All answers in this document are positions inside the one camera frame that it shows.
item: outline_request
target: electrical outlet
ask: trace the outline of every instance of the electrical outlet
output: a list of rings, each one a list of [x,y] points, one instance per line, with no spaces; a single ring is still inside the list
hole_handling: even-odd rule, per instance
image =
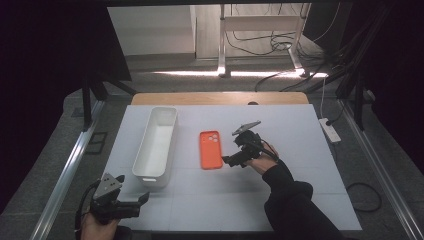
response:
[[[330,142],[337,143],[342,140],[332,125],[327,126],[326,124],[326,122],[328,121],[327,118],[321,118],[318,121],[321,124],[322,130],[324,130],[324,133],[327,136],[327,138],[330,140]]]

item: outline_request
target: wall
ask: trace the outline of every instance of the wall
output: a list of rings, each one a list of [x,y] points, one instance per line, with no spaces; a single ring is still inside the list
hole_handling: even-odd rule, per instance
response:
[[[194,53],[190,6],[110,7],[108,11],[125,56]]]

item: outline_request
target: white cable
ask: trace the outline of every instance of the white cable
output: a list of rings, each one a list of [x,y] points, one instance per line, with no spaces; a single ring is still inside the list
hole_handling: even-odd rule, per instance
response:
[[[324,102],[324,93],[325,93],[325,80],[327,79],[328,75],[325,76],[324,81],[322,83],[322,97],[321,97],[321,106],[319,107],[319,112],[321,114],[321,118],[324,118],[322,115],[322,103]]]
[[[336,14],[334,14],[333,21],[331,22],[330,26],[327,28],[327,31],[325,31],[325,32],[324,32],[321,36],[319,36],[319,37],[318,37],[318,38],[316,38],[315,40],[312,40],[312,42],[315,42],[316,40],[318,40],[318,39],[322,38],[325,34],[327,34],[327,32],[328,32],[328,31],[330,30],[330,28],[333,26],[334,21],[336,20],[337,13],[339,12],[339,9],[340,9],[340,2],[339,2],[339,5],[337,6]]]

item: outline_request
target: person's right hand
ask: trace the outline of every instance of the person's right hand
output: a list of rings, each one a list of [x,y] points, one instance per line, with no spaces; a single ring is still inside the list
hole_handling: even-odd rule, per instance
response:
[[[263,146],[266,150],[274,152],[278,157],[278,152],[274,149],[272,145],[268,146],[268,144],[263,144]],[[244,164],[251,166],[259,174],[263,175],[266,171],[268,171],[268,169],[277,165],[277,162],[268,154],[262,152],[257,159],[248,160],[244,162]]]

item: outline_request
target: white tabletop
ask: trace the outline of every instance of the white tabletop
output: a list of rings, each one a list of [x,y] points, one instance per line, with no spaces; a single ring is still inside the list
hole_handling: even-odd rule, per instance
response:
[[[125,175],[119,200],[135,201],[149,191],[132,174],[151,109],[128,106],[105,172]],[[314,187],[312,201],[339,230],[361,230],[313,106],[173,106],[178,111],[177,140],[169,184],[153,190],[139,218],[120,225],[153,231],[272,231],[263,205],[270,189],[250,167],[217,170],[200,167],[199,134],[217,130],[223,155],[240,149],[231,135],[241,124],[274,145],[298,181]]]

